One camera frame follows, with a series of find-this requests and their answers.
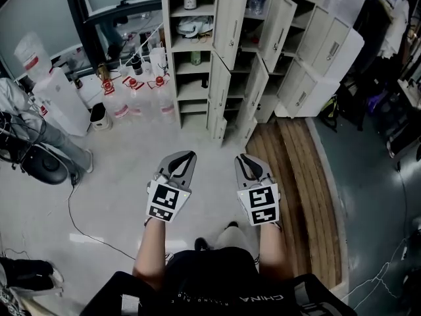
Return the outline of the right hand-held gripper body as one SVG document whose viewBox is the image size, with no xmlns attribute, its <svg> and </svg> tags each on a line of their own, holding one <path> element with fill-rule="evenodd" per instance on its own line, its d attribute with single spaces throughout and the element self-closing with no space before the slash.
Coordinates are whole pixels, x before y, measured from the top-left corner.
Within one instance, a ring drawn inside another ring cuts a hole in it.
<svg viewBox="0 0 421 316">
<path fill-rule="evenodd" d="M 237 198 L 251 226 L 280 220 L 280 193 L 278 185 L 271 178 L 237 191 Z"/>
</svg>

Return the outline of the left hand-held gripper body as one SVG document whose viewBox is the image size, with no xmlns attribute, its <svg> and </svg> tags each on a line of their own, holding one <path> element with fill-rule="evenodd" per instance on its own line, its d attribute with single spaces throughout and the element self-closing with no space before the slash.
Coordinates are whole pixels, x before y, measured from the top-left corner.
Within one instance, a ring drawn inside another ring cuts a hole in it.
<svg viewBox="0 0 421 316">
<path fill-rule="evenodd" d="M 191 177 L 171 177 L 156 172 L 147 185 L 148 217 L 171 223 L 191 195 Z"/>
</svg>

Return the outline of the white metal locker cabinet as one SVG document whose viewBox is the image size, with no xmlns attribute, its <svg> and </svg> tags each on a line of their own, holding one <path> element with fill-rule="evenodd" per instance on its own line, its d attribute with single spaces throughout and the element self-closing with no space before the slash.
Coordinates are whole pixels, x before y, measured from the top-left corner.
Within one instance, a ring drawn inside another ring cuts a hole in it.
<svg viewBox="0 0 421 316">
<path fill-rule="evenodd" d="M 294 14 L 293 24 L 287 36 L 285 55 L 280 57 L 274 72 L 270 75 L 268 94 L 271 94 L 274 88 L 280 87 L 287 69 L 292 62 L 293 52 L 297 50 L 313 9 L 319 7 L 325 10 L 330 18 L 340 20 L 322 7 L 322 0 L 293 1 L 296 2 L 297 9 Z M 250 13 L 249 0 L 246 2 L 245 17 L 243 19 L 243 28 L 239 43 L 240 46 L 246 47 L 246 51 L 237 54 L 232 72 L 232 82 L 234 85 L 230 88 L 226 99 L 224 118 L 228 121 L 228 125 L 224 140 L 230 136 L 238 140 L 235 122 L 243 98 L 243 93 L 238 90 L 238 86 L 244 78 L 248 78 L 249 76 L 254 57 L 253 53 L 258 47 L 258 45 L 251 43 L 251 38 L 260 38 L 269 7 L 270 0 L 264 0 L 263 13 L 261 15 L 254 15 Z M 184 0 L 162 0 L 162 12 L 164 17 L 168 67 L 172 77 L 172 89 L 178 122 L 181 126 L 201 123 L 205 131 L 209 134 L 207 130 L 209 87 L 207 89 L 202 88 L 201 80 L 204 77 L 210 80 L 211 52 L 214 49 L 212 46 L 213 31 L 189 39 L 177 34 L 176 25 L 180 17 L 184 16 L 212 16 L 214 21 L 216 0 L 197 0 L 197 8 L 192 11 L 184 9 Z M 350 27 L 347 23 L 342 20 L 340 21 Z M 201 64 L 199 66 L 193 66 L 190 62 L 192 51 L 201 52 Z"/>
</svg>

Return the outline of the cabinet door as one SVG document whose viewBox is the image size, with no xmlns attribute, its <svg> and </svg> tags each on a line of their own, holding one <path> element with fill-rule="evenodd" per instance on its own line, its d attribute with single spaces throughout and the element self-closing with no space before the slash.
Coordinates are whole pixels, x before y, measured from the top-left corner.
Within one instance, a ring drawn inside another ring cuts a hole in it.
<svg viewBox="0 0 421 316">
<path fill-rule="evenodd" d="M 235 65 L 247 0 L 216 0 L 214 50 L 229 70 Z"/>
</svg>

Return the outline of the person's right forearm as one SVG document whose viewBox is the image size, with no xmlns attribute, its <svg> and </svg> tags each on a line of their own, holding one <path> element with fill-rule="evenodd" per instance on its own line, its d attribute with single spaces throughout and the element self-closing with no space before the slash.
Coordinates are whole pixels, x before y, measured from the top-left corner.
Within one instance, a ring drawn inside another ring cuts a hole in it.
<svg viewBox="0 0 421 316">
<path fill-rule="evenodd" d="M 283 230 L 277 224 L 260 225 L 259 273 L 272 281 L 294 277 Z"/>
</svg>

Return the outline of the person's left forearm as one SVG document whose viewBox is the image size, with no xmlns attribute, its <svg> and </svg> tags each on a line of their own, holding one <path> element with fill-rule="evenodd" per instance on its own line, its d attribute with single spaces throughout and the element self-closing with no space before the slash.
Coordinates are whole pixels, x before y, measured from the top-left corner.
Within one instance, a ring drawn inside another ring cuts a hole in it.
<svg viewBox="0 0 421 316">
<path fill-rule="evenodd" d="M 141 245 L 134 262 L 132 274 L 154 290 L 161 289 L 166 267 L 166 225 L 164 221 L 150 218 L 143 231 Z"/>
</svg>

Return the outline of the wooden slat platform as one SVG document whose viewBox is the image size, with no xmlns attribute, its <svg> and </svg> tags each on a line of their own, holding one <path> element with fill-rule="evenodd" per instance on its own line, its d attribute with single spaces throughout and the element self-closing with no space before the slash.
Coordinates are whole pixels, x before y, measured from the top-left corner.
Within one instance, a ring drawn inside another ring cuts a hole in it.
<svg viewBox="0 0 421 316">
<path fill-rule="evenodd" d="M 312 273 L 326 287 L 336 287 L 342 264 L 334 203 L 306 120 L 277 118 L 258 124 L 246 151 L 266 161 L 278 183 L 293 273 Z"/>
</svg>

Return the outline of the person's right leg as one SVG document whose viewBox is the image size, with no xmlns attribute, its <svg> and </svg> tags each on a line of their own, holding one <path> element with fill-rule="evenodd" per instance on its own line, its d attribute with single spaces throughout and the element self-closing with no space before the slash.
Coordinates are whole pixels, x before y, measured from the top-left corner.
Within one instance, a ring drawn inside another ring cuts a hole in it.
<svg viewBox="0 0 421 316">
<path fill-rule="evenodd" d="M 217 238 L 213 248 L 241 248 L 249 253 L 252 252 L 251 244 L 244 232 L 238 226 L 228 226 Z"/>
</svg>

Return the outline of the small white waste bin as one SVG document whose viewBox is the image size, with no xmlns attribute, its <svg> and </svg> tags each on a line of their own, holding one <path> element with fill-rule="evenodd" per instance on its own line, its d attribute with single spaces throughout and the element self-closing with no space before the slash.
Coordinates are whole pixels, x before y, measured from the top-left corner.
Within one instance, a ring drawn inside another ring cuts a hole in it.
<svg viewBox="0 0 421 316">
<path fill-rule="evenodd" d="M 112 128 L 112 120 L 103 103 L 97 103 L 91 108 L 90 122 L 95 131 L 106 131 Z"/>
</svg>

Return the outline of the yellow black bag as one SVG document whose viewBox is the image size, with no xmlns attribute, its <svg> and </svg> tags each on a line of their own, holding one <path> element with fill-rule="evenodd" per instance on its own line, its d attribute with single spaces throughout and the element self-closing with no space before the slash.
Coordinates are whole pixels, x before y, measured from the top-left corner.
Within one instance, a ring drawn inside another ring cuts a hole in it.
<svg viewBox="0 0 421 316">
<path fill-rule="evenodd" d="M 339 116 L 339 107 L 337 103 L 337 95 L 334 94 L 329 101 L 321 109 L 318 118 L 322 123 L 337 132 L 337 118 Z"/>
</svg>

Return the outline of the person's black shirt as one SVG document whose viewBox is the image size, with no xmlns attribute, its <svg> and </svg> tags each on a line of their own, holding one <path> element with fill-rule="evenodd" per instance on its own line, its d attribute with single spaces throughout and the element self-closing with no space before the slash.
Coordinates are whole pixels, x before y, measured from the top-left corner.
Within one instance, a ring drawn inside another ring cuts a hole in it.
<svg viewBox="0 0 421 316">
<path fill-rule="evenodd" d="M 159 290 L 117 271 L 80 316 L 122 316 L 125 297 L 138 298 L 137 316 L 357 316 L 313 274 L 266 279 L 233 247 L 177 253 Z"/>
</svg>

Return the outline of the white paper bag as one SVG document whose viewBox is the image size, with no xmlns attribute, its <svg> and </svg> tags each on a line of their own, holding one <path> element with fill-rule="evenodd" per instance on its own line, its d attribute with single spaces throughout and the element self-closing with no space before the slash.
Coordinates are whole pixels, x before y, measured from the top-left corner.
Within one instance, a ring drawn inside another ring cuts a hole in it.
<svg viewBox="0 0 421 316">
<path fill-rule="evenodd" d="M 155 77 L 164 77 L 166 74 L 166 50 L 164 47 L 154 47 L 150 51 L 149 59 Z"/>
</svg>

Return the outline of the golden jar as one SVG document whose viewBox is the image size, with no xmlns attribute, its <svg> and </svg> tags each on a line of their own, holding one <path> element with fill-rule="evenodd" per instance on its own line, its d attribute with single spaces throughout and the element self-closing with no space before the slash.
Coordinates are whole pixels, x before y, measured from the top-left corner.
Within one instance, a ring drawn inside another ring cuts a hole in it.
<svg viewBox="0 0 421 316">
<path fill-rule="evenodd" d="M 105 82 L 111 79 L 110 72 L 107 68 L 107 65 L 104 62 L 98 64 L 96 75 L 102 82 Z"/>
</svg>

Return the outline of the black round device on stand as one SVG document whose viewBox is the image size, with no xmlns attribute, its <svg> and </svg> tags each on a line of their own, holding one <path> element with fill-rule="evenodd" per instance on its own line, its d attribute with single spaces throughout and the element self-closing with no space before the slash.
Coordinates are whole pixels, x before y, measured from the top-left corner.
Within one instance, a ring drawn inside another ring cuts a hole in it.
<svg viewBox="0 0 421 316">
<path fill-rule="evenodd" d="M 59 185 L 69 176 L 62 160 L 42 145 L 33 145 L 20 163 L 22 170 L 42 183 Z"/>
</svg>

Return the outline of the white water dispenser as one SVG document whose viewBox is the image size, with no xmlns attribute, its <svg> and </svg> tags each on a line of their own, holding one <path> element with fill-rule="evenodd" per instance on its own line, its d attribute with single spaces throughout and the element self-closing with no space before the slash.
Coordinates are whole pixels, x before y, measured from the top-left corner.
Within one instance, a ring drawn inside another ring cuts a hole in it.
<svg viewBox="0 0 421 316">
<path fill-rule="evenodd" d="M 52 68 L 47 78 L 35 84 L 33 94 L 67 134 L 87 134 L 90 112 L 61 68 Z"/>
</svg>

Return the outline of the purple bag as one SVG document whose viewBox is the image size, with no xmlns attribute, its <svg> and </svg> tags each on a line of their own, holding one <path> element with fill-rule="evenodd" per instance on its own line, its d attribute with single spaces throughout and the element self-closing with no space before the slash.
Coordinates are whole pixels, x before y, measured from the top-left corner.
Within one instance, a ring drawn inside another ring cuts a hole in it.
<svg viewBox="0 0 421 316">
<path fill-rule="evenodd" d="M 369 96 L 367 99 L 367 110 L 366 112 L 370 116 L 374 116 L 375 114 L 379 113 L 384 103 L 389 98 L 389 92 L 384 90 L 382 93 L 378 95 Z"/>
</svg>

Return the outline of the white cloth bundle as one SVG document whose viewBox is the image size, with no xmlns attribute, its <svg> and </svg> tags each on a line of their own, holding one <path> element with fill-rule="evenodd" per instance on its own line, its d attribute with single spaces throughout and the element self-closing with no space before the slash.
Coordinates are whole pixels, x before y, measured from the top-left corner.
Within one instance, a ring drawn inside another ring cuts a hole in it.
<svg viewBox="0 0 421 316">
<path fill-rule="evenodd" d="M 177 34 L 185 38 L 194 38 L 213 31 L 214 22 L 212 16 L 184 16 L 180 17 L 177 25 Z"/>
</svg>

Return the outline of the clear water jug red label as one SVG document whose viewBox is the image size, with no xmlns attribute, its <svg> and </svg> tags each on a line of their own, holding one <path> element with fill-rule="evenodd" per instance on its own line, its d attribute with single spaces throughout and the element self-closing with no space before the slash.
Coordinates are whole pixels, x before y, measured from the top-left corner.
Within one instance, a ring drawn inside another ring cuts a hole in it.
<svg viewBox="0 0 421 316">
<path fill-rule="evenodd" d="M 34 83 L 49 77 L 52 70 L 51 59 L 35 32 L 28 32 L 20 40 L 14 55 Z"/>
</svg>

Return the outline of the rack of hanging coats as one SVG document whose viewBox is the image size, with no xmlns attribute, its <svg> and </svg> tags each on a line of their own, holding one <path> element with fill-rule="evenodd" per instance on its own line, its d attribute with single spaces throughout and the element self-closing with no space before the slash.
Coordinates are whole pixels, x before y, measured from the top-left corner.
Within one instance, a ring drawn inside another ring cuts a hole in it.
<svg viewBox="0 0 421 316">
<path fill-rule="evenodd" d="M 360 132 L 370 99 L 381 95 L 395 79 L 409 12 L 407 0 L 393 9 L 382 0 L 366 0 L 353 25 L 364 45 L 351 71 L 342 79 L 336 96 L 339 114 Z"/>
</svg>

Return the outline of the black framed window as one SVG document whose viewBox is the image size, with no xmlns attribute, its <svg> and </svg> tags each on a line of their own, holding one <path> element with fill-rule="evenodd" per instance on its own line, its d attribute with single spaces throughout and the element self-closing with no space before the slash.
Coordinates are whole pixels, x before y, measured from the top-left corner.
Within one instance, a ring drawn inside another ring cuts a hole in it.
<svg viewBox="0 0 421 316">
<path fill-rule="evenodd" d="M 126 6 L 117 5 L 107 11 L 90 15 L 87 0 L 67 0 L 67 2 L 76 31 L 93 70 L 97 70 L 98 64 L 102 62 L 107 65 L 107 68 L 111 69 L 118 65 L 116 55 L 113 55 L 110 59 L 106 58 L 107 51 L 101 45 L 97 31 L 98 26 L 112 26 L 115 20 L 162 9 L 161 0 L 146 0 Z"/>
</svg>

